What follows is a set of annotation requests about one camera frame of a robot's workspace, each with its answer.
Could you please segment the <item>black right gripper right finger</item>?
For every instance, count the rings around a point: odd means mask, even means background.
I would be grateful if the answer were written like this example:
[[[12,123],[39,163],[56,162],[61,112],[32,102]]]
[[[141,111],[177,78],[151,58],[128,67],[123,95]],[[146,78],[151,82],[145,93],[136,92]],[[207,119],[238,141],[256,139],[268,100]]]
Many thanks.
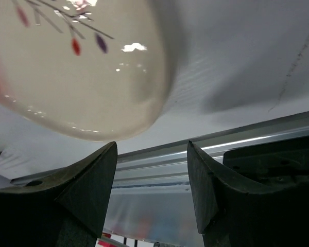
[[[263,145],[309,146],[309,140]],[[265,185],[195,154],[189,155],[188,167],[205,246],[309,246],[309,183]]]

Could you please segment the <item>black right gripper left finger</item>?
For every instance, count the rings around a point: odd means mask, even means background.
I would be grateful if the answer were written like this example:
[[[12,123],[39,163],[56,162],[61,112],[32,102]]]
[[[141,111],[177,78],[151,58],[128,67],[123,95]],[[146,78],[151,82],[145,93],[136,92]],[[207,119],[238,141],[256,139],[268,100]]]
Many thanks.
[[[95,246],[117,165],[110,142],[25,186],[0,189],[0,246]]]

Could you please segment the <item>pink and cream ceramic plate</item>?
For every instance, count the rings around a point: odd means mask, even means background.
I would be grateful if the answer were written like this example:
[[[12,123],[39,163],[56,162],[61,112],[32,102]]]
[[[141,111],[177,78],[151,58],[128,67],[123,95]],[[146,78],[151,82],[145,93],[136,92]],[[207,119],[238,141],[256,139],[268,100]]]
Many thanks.
[[[176,57],[154,1],[0,1],[0,104],[94,142],[149,129]]]

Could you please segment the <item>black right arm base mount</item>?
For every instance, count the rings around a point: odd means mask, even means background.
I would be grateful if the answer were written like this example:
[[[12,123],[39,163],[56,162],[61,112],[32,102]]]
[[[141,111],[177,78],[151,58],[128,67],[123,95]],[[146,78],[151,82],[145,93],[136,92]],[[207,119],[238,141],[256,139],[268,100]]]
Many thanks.
[[[309,146],[258,145],[235,149],[224,154],[223,164],[269,186],[309,183]]]

